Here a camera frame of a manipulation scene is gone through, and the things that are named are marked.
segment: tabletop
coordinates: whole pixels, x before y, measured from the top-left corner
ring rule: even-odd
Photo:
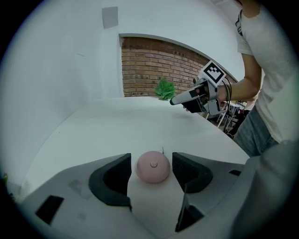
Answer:
[[[174,233],[183,191],[171,172],[160,184],[141,182],[135,164],[147,151],[183,152],[223,162],[244,164],[246,153],[198,114],[154,97],[97,100],[77,110],[47,139],[23,181],[20,199],[56,173],[101,158],[132,154],[128,183],[132,213],[158,237]]]

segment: pink lid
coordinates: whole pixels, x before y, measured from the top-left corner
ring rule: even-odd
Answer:
[[[168,177],[170,164],[164,154],[149,151],[138,159],[136,173],[146,183],[160,183]]]

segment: white wall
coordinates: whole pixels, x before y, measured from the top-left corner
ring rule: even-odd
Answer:
[[[212,58],[237,80],[244,77],[235,27],[209,0],[105,0],[118,6],[121,36],[149,36]]]
[[[100,0],[46,1],[14,36],[0,70],[0,167],[14,193],[50,134],[101,98],[102,28]]]

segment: wire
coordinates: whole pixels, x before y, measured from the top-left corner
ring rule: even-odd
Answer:
[[[228,110],[226,111],[226,114],[225,114],[227,117],[228,117],[228,113],[229,113],[230,100],[231,100],[231,96],[232,96],[232,85],[231,85],[230,81],[228,81],[228,83],[229,83],[229,89],[228,89],[228,86],[223,82],[223,84],[225,85],[226,91],[227,91],[226,101],[228,103]],[[228,121],[226,120],[225,121],[225,126],[223,128],[223,132],[226,131],[227,122]]]

